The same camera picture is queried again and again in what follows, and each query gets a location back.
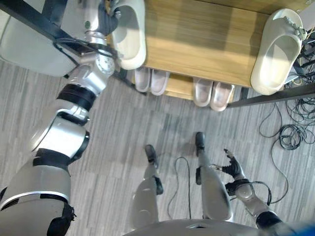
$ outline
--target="black metal bar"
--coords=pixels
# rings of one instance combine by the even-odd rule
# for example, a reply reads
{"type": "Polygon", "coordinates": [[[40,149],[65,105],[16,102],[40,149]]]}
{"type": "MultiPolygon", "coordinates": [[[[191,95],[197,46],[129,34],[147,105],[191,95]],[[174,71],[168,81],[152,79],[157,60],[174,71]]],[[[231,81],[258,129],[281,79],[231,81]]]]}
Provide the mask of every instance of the black metal bar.
{"type": "Polygon", "coordinates": [[[294,61],[293,68],[295,69],[295,71],[298,75],[305,75],[304,69],[300,66],[300,64],[297,62],[297,60],[294,61]]]}
{"type": "Polygon", "coordinates": [[[240,94],[240,99],[239,99],[239,100],[247,99],[248,91],[249,91],[249,90],[250,90],[249,88],[242,87],[242,88],[241,88],[241,94],[240,94]]]}
{"type": "Polygon", "coordinates": [[[227,105],[229,108],[258,105],[263,103],[281,102],[286,100],[300,99],[305,97],[315,97],[315,83],[303,85],[295,88],[287,88],[283,91],[276,92],[269,96],[257,96],[232,102],[227,105]]]}
{"type": "Polygon", "coordinates": [[[304,55],[310,55],[310,54],[312,54],[312,53],[315,53],[315,47],[312,47],[312,48],[310,48],[310,49],[308,49],[308,50],[305,50],[304,52],[303,52],[303,54],[304,55]]]}
{"type": "Polygon", "coordinates": [[[42,16],[60,27],[67,2],[68,0],[46,0],[41,13],[42,16]]]}
{"type": "Polygon", "coordinates": [[[123,82],[124,84],[126,84],[128,87],[130,87],[132,90],[146,96],[147,93],[146,92],[139,92],[135,85],[127,79],[127,70],[124,69],[120,69],[120,71],[118,72],[117,70],[114,71],[113,77],[121,82],[123,82]]]}
{"type": "Polygon", "coordinates": [[[304,63],[303,65],[301,65],[301,67],[304,68],[304,67],[309,66],[309,65],[312,65],[312,64],[314,64],[314,63],[315,63],[315,60],[311,60],[311,61],[309,61],[309,62],[304,63]]]}
{"type": "MultiPolygon", "coordinates": [[[[57,38],[72,38],[23,0],[0,0],[0,9],[52,41],[57,38]]],[[[79,56],[87,51],[85,47],[77,44],[63,44],[63,46],[79,56]]]]}

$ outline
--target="metal frame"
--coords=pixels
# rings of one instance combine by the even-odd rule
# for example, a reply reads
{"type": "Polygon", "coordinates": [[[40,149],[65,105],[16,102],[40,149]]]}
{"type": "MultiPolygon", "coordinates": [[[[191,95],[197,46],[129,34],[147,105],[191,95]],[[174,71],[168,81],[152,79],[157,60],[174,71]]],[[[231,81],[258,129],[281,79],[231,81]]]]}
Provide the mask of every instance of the metal frame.
{"type": "MultiPolygon", "coordinates": [[[[0,0],[0,9],[54,41],[72,38],[60,28],[66,4],[67,0],[46,0],[43,12],[39,13],[23,0],[0,0]]],[[[78,44],[67,43],[63,46],[78,56],[87,52],[85,47],[78,44]]]]}
{"type": "Polygon", "coordinates": [[[258,105],[263,103],[281,102],[286,100],[300,99],[306,97],[315,97],[315,83],[287,88],[283,91],[276,92],[269,96],[257,96],[248,99],[241,99],[237,102],[232,102],[227,105],[229,108],[244,107],[251,105],[258,105]]]}
{"type": "Polygon", "coordinates": [[[247,99],[249,90],[250,90],[250,88],[242,87],[242,88],[241,88],[241,94],[240,94],[240,99],[239,99],[239,100],[247,99]]]}

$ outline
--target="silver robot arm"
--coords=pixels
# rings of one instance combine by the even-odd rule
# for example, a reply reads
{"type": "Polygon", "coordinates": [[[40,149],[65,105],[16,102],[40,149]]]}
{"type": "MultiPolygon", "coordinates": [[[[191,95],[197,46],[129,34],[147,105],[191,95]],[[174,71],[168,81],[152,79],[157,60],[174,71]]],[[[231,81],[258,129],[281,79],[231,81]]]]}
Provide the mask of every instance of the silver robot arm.
{"type": "Polygon", "coordinates": [[[227,157],[230,159],[229,166],[215,167],[234,178],[233,183],[225,185],[226,190],[230,196],[236,196],[241,200],[247,211],[251,214],[256,225],[260,229],[268,229],[275,225],[281,225],[282,220],[270,210],[269,206],[257,197],[254,188],[250,181],[246,179],[243,169],[235,156],[227,149],[224,150],[227,157]]]}
{"type": "MultiPolygon", "coordinates": [[[[86,39],[106,45],[98,31],[86,32],[86,39]]],[[[89,110],[115,70],[112,55],[102,52],[108,56],[93,52],[81,57],[69,83],[44,112],[30,138],[30,160],[0,193],[0,235],[66,234],[74,218],[68,165],[81,157],[89,143],[84,128],[89,110]]]]}

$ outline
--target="white slipper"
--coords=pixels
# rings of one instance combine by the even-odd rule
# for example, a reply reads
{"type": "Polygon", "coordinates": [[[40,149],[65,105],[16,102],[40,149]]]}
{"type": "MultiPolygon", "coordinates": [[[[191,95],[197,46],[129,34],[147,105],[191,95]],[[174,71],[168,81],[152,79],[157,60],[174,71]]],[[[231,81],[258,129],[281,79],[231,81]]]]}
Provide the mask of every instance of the white slipper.
{"type": "Polygon", "coordinates": [[[210,103],[213,81],[193,78],[193,102],[199,107],[208,106],[210,103]]]}
{"type": "Polygon", "coordinates": [[[162,70],[152,70],[151,93],[160,96],[165,92],[170,72],[162,70]]]}
{"type": "Polygon", "coordinates": [[[234,85],[214,82],[210,107],[212,110],[221,112],[226,109],[234,90],[234,85]]]}
{"type": "Polygon", "coordinates": [[[291,9],[280,9],[268,18],[251,75],[254,90],[271,95],[283,86],[306,37],[302,27],[300,16],[291,9]]]}
{"type": "Polygon", "coordinates": [[[140,67],[134,70],[136,89],[139,92],[147,92],[150,86],[151,70],[147,67],[140,67]]]}
{"type": "Polygon", "coordinates": [[[112,11],[117,8],[121,17],[112,33],[113,45],[118,52],[120,67],[133,70],[146,58],[144,0],[120,0],[112,11]]]}

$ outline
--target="wire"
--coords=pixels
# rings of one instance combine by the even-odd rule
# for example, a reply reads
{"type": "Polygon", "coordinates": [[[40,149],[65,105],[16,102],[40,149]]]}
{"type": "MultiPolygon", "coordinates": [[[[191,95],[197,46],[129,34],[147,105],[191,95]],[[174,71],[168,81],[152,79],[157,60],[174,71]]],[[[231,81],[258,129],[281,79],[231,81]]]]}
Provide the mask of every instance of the wire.
{"type": "Polygon", "coordinates": [[[259,125],[259,133],[261,136],[265,137],[265,138],[272,138],[275,137],[277,134],[279,134],[279,136],[277,137],[277,139],[274,141],[274,143],[272,144],[272,147],[270,149],[270,155],[271,155],[271,160],[273,165],[275,166],[275,168],[280,172],[280,174],[284,177],[285,179],[285,186],[284,186],[284,193],[283,195],[278,198],[275,201],[270,201],[270,204],[274,204],[274,203],[278,203],[280,202],[288,193],[288,189],[289,189],[289,181],[287,179],[286,174],[276,165],[275,160],[274,160],[274,155],[273,155],[273,150],[275,147],[275,144],[277,142],[280,143],[281,147],[285,150],[295,150],[298,147],[300,147],[300,145],[302,144],[302,142],[304,141],[307,144],[313,144],[315,143],[315,135],[312,131],[307,129],[308,126],[303,127],[302,125],[299,124],[287,124],[287,125],[283,125],[283,117],[282,114],[279,110],[278,105],[275,103],[273,109],[271,110],[271,112],[262,120],[262,122],[259,125]],[[273,135],[264,135],[261,132],[261,127],[263,125],[263,123],[271,116],[271,114],[274,112],[274,110],[276,109],[276,111],[279,113],[280,115],[280,120],[281,120],[281,125],[279,130],[273,134],[273,135]],[[309,132],[311,134],[310,140],[307,140],[307,132],[309,132]]]}
{"type": "Polygon", "coordinates": [[[285,106],[288,115],[299,125],[306,127],[315,125],[315,97],[286,101],[285,106]]]}
{"type": "Polygon", "coordinates": [[[299,78],[299,79],[300,79],[300,82],[299,82],[299,83],[296,83],[295,80],[293,81],[293,83],[294,83],[295,85],[301,85],[301,84],[302,84],[302,79],[301,79],[301,78],[299,78]]]}
{"type": "Polygon", "coordinates": [[[89,45],[89,42],[87,41],[84,41],[84,40],[81,40],[81,39],[74,39],[74,38],[58,38],[54,41],[54,43],[56,44],[65,44],[65,43],[73,43],[73,44],[77,44],[77,45],[80,45],[82,47],[85,47],[93,52],[96,52],[100,55],[103,55],[103,56],[106,56],[106,57],[109,57],[109,58],[112,58],[114,55],[116,55],[116,52],[108,45],[103,45],[103,49],[102,50],[105,50],[105,51],[108,51],[108,53],[106,52],[102,52],[100,51],[100,49],[97,49],[97,48],[94,48],[94,47],[91,47],[89,45]]]}
{"type": "Polygon", "coordinates": [[[169,208],[170,208],[170,205],[172,203],[172,201],[175,199],[177,193],[178,193],[178,189],[179,189],[179,178],[178,178],[178,172],[177,172],[177,162],[178,160],[180,159],[183,159],[186,161],[186,164],[187,164],[187,169],[188,169],[188,209],[189,209],[189,219],[191,219],[191,205],[190,205],[190,167],[189,167],[189,163],[187,161],[186,158],[184,158],[183,156],[181,157],[178,157],[175,161],[174,161],[174,170],[175,170],[175,174],[176,174],[176,182],[177,182],[177,187],[176,187],[176,190],[174,192],[174,195],[173,197],[171,198],[171,200],[169,201],[168,205],[167,205],[167,214],[168,214],[168,217],[170,219],[173,219],[173,217],[171,216],[170,212],[169,212],[169,208]]]}
{"type": "Polygon", "coordinates": [[[314,47],[314,46],[315,46],[315,44],[314,44],[314,42],[315,42],[314,38],[312,37],[311,39],[309,39],[309,38],[311,37],[311,35],[313,34],[314,29],[315,29],[315,27],[313,27],[310,31],[308,31],[308,35],[307,35],[306,39],[302,42],[301,53],[300,53],[300,55],[298,56],[300,62],[301,62],[301,58],[302,58],[302,57],[303,57],[304,59],[310,61],[310,60],[311,60],[310,57],[312,57],[312,56],[315,55],[315,52],[308,51],[308,50],[310,50],[309,47],[308,47],[308,49],[305,49],[305,46],[306,46],[306,45],[310,45],[311,47],[314,47]]]}
{"type": "Polygon", "coordinates": [[[72,57],[70,56],[68,53],[66,53],[62,48],[58,47],[57,44],[55,42],[53,42],[53,46],[62,54],[64,54],[67,58],[69,58],[73,64],[75,64],[76,66],[79,66],[79,63],[72,57]]]}

